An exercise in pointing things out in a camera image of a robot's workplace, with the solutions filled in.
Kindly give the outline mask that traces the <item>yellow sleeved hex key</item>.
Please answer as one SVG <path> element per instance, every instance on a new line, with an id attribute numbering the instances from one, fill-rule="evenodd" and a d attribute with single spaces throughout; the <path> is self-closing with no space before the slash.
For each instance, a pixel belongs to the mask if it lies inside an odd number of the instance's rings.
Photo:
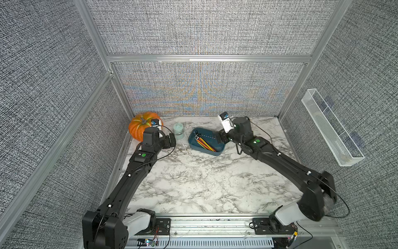
<path id="1" fill-rule="evenodd" d="M 206 141 L 205 145 L 208 147 L 209 150 L 216 152 L 216 150 L 213 147 L 211 147 Z"/>

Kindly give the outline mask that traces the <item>long black hex key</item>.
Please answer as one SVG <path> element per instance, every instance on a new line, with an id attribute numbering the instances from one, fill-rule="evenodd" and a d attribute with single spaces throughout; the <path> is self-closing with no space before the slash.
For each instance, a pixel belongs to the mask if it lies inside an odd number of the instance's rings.
<path id="1" fill-rule="evenodd" d="M 205 144 L 205 141 L 201 138 L 201 136 L 197 133 L 197 132 L 195 132 L 194 133 L 194 137 L 195 137 L 195 140 L 197 141 L 197 140 L 200 140 L 202 143 L 204 143 Z"/>

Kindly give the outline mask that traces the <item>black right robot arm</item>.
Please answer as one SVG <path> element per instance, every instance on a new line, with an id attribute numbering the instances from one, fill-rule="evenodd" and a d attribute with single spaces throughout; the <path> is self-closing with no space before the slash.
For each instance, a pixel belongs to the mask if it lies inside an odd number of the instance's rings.
<path id="1" fill-rule="evenodd" d="M 324 171 L 312 170 L 278 150 L 271 141 L 255 136 L 248 117 L 232 118 L 224 112 L 218 116 L 223 130 L 223 143 L 233 142 L 238 154 L 245 153 L 282 174 L 292 182 L 302 196 L 297 202 L 277 208 L 267 220 L 266 228 L 280 233 L 300 220 L 320 221 L 337 202 L 334 178 Z"/>

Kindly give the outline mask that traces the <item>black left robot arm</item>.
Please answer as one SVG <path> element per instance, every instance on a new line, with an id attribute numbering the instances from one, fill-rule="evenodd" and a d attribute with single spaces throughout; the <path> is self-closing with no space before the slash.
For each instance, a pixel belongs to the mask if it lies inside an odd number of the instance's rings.
<path id="1" fill-rule="evenodd" d="M 137 145 L 117 186 L 96 211 L 88 211 L 84 215 L 84 248 L 123 249 L 131 236 L 151 234 L 156 230 L 154 211 L 138 209 L 129 219 L 124 217 L 138 186 L 159 160 L 161 150 L 175 146 L 173 133 L 166 135 L 158 127 L 145 129 L 143 141 Z"/>

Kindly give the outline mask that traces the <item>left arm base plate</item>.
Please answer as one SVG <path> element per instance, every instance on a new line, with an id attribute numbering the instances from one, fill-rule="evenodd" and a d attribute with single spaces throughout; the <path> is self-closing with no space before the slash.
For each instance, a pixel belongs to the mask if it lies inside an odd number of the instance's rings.
<path id="1" fill-rule="evenodd" d="M 170 218 L 157 218 L 153 224 L 149 225 L 149 228 L 138 232 L 136 235 L 170 235 L 171 219 Z"/>

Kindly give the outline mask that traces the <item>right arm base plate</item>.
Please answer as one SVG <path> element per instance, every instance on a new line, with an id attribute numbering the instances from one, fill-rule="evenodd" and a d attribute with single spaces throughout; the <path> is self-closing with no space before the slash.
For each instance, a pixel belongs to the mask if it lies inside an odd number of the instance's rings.
<path id="1" fill-rule="evenodd" d="M 297 231 L 293 223 L 284 226 L 268 217 L 253 218 L 252 223 L 256 235 L 292 235 Z"/>

